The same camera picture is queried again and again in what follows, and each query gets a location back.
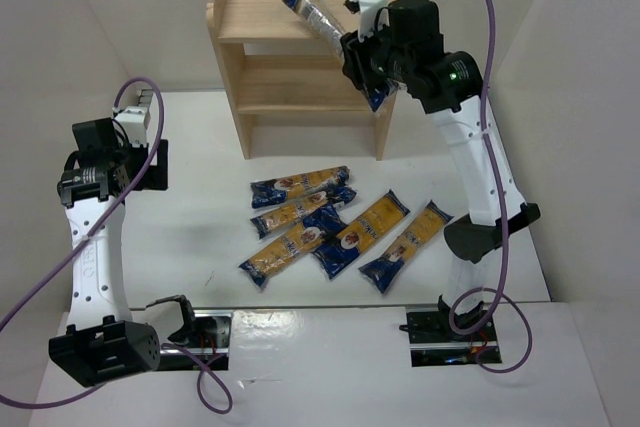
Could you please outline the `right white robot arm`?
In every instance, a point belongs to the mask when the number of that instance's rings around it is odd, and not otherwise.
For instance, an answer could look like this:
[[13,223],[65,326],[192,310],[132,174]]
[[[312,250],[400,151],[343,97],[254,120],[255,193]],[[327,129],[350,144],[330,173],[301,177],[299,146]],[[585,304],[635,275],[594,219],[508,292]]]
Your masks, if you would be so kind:
[[344,75],[370,96],[373,109],[390,87],[403,85],[443,135],[461,176],[468,212],[444,230],[453,264],[438,308],[471,331],[486,317],[489,254],[506,254],[506,240],[537,221],[540,209],[515,185],[476,61],[446,51],[438,6],[431,0],[346,0],[345,6],[360,20],[341,38]]

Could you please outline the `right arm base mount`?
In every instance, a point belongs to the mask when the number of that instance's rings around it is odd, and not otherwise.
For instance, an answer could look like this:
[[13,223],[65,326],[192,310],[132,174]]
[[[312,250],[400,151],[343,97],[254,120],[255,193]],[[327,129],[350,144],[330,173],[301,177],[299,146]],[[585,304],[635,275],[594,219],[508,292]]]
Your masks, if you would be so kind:
[[436,307],[410,307],[399,330],[408,337],[413,367],[476,365],[477,355],[486,364],[502,363],[492,321],[474,334],[459,336],[440,321]]

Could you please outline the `clear back spaghetti bag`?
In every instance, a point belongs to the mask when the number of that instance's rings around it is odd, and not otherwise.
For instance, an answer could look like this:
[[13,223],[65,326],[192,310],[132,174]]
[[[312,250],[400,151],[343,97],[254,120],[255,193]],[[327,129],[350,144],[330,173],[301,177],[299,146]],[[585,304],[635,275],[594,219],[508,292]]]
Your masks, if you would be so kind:
[[[340,39],[346,33],[346,29],[330,11],[324,0],[282,0],[283,4],[301,18],[308,28],[328,45],[332,54],[343,66],[343,53]],[[397,91],[397,85],[387,85],[381,93],[365,97],[370,110],[379,115],[389,98]]]

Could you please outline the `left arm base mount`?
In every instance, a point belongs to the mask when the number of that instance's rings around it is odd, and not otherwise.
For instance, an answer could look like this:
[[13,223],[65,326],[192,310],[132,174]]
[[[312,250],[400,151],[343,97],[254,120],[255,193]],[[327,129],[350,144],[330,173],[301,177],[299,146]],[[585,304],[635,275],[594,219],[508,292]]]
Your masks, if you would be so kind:
[[[233,313],[230,310],[196,309],[192,330],[173,333],[168,342],[187,349],[215,372],[229,368]],[[160,372],[198,371],[198,365],[171,347],[160,352]]]

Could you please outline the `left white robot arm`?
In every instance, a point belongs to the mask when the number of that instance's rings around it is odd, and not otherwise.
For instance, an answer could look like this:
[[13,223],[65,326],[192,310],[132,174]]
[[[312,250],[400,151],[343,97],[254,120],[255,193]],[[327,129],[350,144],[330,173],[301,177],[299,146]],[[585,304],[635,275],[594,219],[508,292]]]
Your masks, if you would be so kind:
[[195,314],[183,295],[147,305],[141,321],[129,308],[123,277],[125,206],[117,198],[137,190],[168,187],[168,143],[151,156],[149,116],[127,108],[112,118],[73,125],[77,149],[68,158],[57,190],[81,249],[73,259],[72,300],[66,331],[50,339],[49,357],[83,387],[95,387],[160,366],[161,345],[191,331]]

